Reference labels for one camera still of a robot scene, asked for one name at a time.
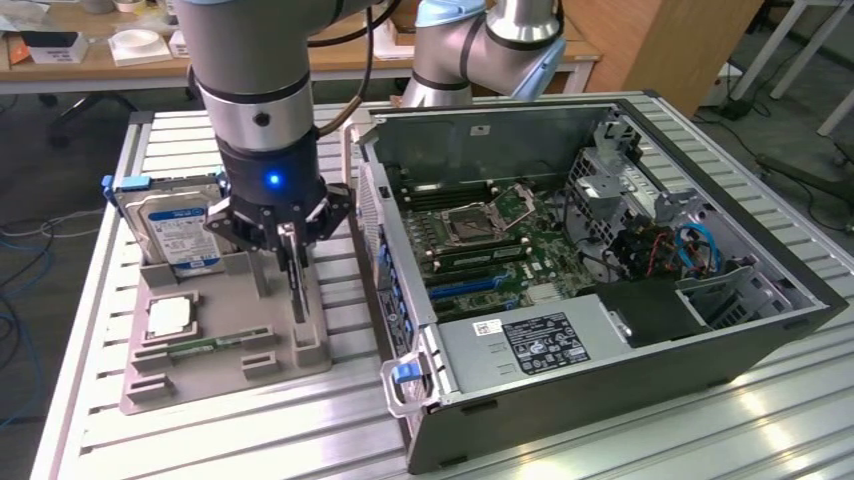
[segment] power supply label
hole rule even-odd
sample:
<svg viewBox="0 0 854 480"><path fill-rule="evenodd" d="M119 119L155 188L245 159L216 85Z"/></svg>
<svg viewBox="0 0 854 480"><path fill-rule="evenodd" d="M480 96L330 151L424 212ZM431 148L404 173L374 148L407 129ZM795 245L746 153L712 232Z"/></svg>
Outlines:
<svg viewBox="0 0 854 480"><path fill-rule="evenodd" d="M563 313L506 324L504 336L519 367L528 375L590 360Z"/></svg>

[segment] green circuit board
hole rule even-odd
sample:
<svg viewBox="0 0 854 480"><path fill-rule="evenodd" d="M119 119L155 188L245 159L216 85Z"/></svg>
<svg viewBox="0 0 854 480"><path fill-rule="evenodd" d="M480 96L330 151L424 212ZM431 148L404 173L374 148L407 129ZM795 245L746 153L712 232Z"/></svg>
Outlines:
<svg viewBox="0 0 854 480"><path fill-rule="evenodd" d="M488 202L403 211L440 322L572 298L595 283L542 195L522 184L495 190Z"/></svg>

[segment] blue hard drive label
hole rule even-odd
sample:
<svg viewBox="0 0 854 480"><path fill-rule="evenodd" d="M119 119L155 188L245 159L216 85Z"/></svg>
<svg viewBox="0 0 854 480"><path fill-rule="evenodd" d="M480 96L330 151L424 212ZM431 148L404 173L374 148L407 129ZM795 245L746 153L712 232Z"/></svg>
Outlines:
<svg viewBox="0 0 854 480"><path fill-rule="evenodd" d="M204 229L204 208L153 212L148 221L167 262L176 269L203 269L219 262L216 238Z"/></svg>

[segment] hard drive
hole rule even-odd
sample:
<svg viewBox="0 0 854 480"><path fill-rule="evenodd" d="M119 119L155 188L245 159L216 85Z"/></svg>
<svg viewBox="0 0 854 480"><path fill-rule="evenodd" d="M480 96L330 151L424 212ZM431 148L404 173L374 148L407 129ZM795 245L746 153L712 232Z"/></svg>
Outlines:
<svg viewBox="0 0 854 480"><path fill-rule="evenodd" d="M207 209L223 198L215 176L127 177L115 198L147 265L169 264L177 278L224 270L221 255L235 246L204 230Z"/></svg>

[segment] wooden cabinet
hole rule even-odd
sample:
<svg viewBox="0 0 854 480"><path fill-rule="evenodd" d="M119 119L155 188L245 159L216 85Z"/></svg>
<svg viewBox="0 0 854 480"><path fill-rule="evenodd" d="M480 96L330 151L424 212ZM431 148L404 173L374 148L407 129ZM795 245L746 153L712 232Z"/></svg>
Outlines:
<svg viewBox="0 0 854 480"><path fill-rule="evenodd" d="M563 0L602 51L588 92L652 89L691 115L762 0Z"/></svg>

